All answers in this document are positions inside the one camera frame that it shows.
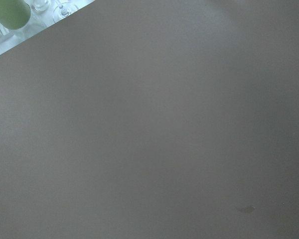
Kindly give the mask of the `green cup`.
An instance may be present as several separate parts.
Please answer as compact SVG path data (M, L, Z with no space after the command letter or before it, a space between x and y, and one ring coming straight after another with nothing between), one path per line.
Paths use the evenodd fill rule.
M24 27L31 17L29 5L24 0L0 0L0 23L7 29Z

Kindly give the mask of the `clear wine glass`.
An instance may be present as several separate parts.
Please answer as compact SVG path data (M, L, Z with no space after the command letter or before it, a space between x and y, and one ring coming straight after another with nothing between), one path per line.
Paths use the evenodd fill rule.
M57 23L60 20L68 17L69 15L76 12L79 8L72 2L62 2L61 0L55 0L56 7L53 11L52 18L53 22Z

